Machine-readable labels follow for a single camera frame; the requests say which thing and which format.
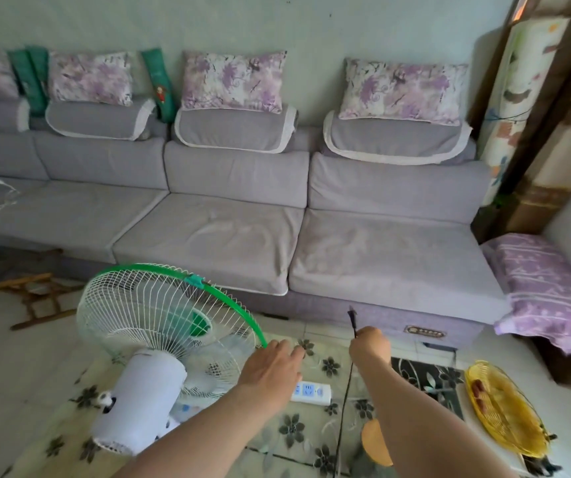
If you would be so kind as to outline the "person's left hand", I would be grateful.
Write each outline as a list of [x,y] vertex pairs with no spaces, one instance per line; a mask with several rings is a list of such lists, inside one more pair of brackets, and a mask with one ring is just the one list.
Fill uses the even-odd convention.
[[289,340],[270,340],[246,361],[238,380],[238,387],[261,402],[283,406],[290,401],[298,382],[302,380],[302,366],[291,361],[294,347]]

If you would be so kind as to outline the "person's right hand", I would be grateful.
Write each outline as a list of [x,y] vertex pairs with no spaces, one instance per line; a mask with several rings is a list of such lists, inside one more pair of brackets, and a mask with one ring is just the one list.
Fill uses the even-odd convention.
[[349,353],[363,378],[376,377],[391,369],[391,343],[375,327],[358,329],[350,343]]

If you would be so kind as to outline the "person's right forearm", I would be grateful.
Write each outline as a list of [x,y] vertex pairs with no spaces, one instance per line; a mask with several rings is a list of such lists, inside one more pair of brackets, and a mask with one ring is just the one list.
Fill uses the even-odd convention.
[[518,478],[453,412],[377,356],[355,364],[400,478]]

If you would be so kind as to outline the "person's left forearm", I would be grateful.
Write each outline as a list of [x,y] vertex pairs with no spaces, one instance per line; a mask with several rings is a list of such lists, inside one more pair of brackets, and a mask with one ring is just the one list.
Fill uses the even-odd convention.
[[225,478],[282,403],[239,385],[124,465],[111,478]]

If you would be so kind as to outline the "white power strip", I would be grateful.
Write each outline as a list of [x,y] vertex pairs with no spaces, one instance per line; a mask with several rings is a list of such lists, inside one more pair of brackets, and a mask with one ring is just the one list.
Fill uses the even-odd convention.
[[302,380],[297,383],[290,401],[327,407],[332,402],[331,386]]

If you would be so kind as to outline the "floral patterned rug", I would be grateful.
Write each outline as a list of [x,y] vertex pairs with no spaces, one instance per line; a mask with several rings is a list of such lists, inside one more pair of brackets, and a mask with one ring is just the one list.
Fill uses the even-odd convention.
[[[329,406],[290,402],[248,442],[229,478],[350,478],[394,477],[392,468],[375,465],[362,450],[361,430],[377,417],[375,406],[344,345],[299,340],[314,355],[314,366],[303,366],[303,378],[328,384]],[[100,414],[98,397],[109,390],[123,365],[94,362],[76,381],[76,393],[60,406],[38,438],[30,444],[6,478],[110,478],[131,458],[99,447],[92,427]]]

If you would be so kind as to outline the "round wooden stool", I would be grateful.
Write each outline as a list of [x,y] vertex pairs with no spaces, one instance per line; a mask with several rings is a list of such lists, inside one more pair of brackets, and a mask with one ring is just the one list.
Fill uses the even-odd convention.
[[371,419],[364,424],[361,430],[361,444],[367,457],[374,464],[385,468],[393,466],[393,460],[386,447],[382,427],[378,419]]

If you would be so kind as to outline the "grey fabric sectional sofa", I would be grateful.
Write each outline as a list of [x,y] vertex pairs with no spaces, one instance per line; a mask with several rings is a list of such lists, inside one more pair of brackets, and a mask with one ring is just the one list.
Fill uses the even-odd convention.
[[150,117],[137,141],[64,137],[39,119],[0,132],[0,250],[62,249],[55,274],[115,264],[182,267],[250,310],[365,325],[464,347],[509,311],[471,231],[480,160],[396,166],[323,154],[296,128],[282,153],[192,148]]

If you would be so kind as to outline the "white electric fan green rim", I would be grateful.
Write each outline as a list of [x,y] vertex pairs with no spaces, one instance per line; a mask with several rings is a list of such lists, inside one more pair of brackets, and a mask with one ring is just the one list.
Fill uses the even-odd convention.
[[80,336],[122,373],[100,392],[92,438],[135,456],[191,412],[237,383],[267,342],[255,318],[225,290],[177,267],[117,265],[93,277],[76,311]]

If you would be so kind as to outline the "folded purple patterned blanket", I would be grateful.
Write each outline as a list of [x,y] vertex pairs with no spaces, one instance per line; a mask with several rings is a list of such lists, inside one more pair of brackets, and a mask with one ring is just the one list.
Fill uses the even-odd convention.
[[560,249],[541,235],[520,233],[480,248],[510,305],[495,333],[544,338],[571,355],[571,265]]

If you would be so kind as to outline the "rolled printed play mat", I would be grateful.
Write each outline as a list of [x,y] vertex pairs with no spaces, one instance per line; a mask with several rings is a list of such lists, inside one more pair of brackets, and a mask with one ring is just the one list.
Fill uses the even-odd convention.
[[499,191],[569,22],[532,18],[510,30],[477,140],[477,155],[491,172],[481,207]]

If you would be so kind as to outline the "green cushion with red figure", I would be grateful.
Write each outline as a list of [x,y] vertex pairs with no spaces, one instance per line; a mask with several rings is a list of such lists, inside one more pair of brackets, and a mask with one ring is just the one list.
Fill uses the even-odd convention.
[[154,91],[154,99],[159,109],[159,118],[165,124],[173,123],[178,112],[171,79],[161,48],[139,52],[146,67]]

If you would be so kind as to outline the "brown wooden door frame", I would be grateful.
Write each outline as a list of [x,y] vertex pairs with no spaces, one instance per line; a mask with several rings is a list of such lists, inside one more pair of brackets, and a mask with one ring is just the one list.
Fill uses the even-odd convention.
[[556,16],[570,22],[499,191],[471,225],[480,243],[509,232],[541,233],[571,197],[571,0],[514,0],[469,116],[478,140],[512,26]]

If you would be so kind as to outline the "wooden folding stool frame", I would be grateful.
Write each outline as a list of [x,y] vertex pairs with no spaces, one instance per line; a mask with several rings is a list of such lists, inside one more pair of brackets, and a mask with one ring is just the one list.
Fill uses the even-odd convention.
[[74,316],[76,309],[65,310],[60,298],[84,288],[83,283],[67,284],[55,274],[62,249],[44,251],[0,250],[0,293],[19,299],[26,310],[25,320],[11,331],[32,328]]

